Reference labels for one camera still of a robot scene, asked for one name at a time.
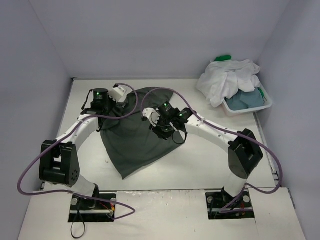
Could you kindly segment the dark grey t-shirt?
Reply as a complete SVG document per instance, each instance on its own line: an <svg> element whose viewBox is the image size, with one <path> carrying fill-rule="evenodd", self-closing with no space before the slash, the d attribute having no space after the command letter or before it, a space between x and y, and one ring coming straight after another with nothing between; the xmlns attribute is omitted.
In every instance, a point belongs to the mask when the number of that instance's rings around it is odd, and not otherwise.
<svg viewBox="0 0 320 240"><path fill-rule="evenodd" d="M146 99L143 107L156 108L170 101L173 96L170 90L155 89L155 87L138 89L136 91L138 101L133 92L129 93L124 102L118 103L113 108L110 115L125 116L138 104L134 113L123 119L106 119L100 128L100 136L107 154L123 180L165 157L184 142L181 134L177 132L168 140L158 138L149 130L150 124L141 120L141 102L144 97Z"/></svg>

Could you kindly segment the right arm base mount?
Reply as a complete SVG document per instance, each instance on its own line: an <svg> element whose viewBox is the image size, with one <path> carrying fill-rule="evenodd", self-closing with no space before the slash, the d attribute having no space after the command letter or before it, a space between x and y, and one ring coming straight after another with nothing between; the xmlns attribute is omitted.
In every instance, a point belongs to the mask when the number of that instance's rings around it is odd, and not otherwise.
<svg viewBox="0 0 320 240"><path fill-rule="evenodd" d="M234 201L222 191L205 193L207 216L209 220L254 219L255 213L250 193L245 189Z"/></svg>

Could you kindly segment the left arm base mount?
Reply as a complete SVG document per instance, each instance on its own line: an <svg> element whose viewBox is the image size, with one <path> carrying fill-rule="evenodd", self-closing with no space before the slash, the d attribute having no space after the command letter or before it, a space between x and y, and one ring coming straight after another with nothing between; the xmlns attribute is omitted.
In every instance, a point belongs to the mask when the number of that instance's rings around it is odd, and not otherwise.
<svg viewBox="0 0 320 240"><path fill-rule="evenodd" d="M69 223L113 223L116 205L73 195L70 201Z"/></svg>

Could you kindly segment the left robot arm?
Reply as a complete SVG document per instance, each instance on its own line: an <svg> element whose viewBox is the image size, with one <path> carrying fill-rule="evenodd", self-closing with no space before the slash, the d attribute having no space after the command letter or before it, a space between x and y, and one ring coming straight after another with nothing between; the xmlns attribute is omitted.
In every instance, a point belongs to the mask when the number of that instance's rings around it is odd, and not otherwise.
<svg viewBox="0 0 320 240"><path fill-rule="evenodd" d="M90 107L81 107L75 124L55 140L45 140L41 145L42 154L39 164L39 178L53 185L63 185L69 191L82 195L82 204L89 210L100 204L100 190L97 184L89 182L80 173L78 150L87 138L98 131L105 118L125 95L126 90L115 85L111 90L95 88Z"/></svg>

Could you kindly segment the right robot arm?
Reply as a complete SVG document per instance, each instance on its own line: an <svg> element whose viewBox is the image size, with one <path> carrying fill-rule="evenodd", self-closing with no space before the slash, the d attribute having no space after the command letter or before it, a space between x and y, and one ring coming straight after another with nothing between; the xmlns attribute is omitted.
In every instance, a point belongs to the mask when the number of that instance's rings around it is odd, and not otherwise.
<svg viewBox="0 0 320 240"><path fill-rule="evenodd" d="M221 200L227 206L233 206L239 201L241 190L264 156L259 145L230 134L222 126L213 128L190 108L179 110L169 102L156 108L145 108L142 115L150 122L149 129L160 139L168 140L174 133L183 132L186 137L198 136L224 150L228 155L231 174L221 190Z"/></svg>

